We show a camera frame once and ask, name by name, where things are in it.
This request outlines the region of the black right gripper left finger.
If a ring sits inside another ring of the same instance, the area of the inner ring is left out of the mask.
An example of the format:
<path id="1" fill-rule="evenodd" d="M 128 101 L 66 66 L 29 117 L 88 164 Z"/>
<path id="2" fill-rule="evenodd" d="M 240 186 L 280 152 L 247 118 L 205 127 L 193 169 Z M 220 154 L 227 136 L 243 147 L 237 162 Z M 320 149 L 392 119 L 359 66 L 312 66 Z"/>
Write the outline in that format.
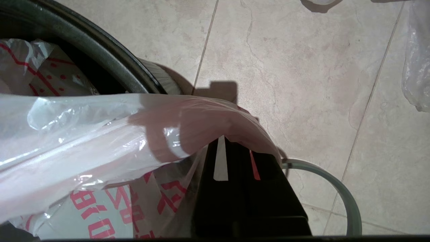
<path id="1" fill-rule="evenodd" d="M 214 179 L 218 144 L 224 143 L 227 181 Z M 228 139 L 212 141 L 206 153 L 198 197 L 193 212 L 195 236 L 234 236 L 237 223 L 244 218 L 243 172 L 239 144 Z"/>

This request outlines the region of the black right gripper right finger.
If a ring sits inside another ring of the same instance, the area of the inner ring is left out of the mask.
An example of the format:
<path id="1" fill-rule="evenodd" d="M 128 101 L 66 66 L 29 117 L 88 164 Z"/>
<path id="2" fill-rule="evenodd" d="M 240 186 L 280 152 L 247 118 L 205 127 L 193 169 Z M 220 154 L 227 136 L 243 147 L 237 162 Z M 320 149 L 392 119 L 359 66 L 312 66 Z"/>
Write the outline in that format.
<path id="1" fill-rule="evenodd" d="M 308 216 L 276 158 L 232 143 L 234 179 L 241 192 L 235 236 L 310 236 Z"/>

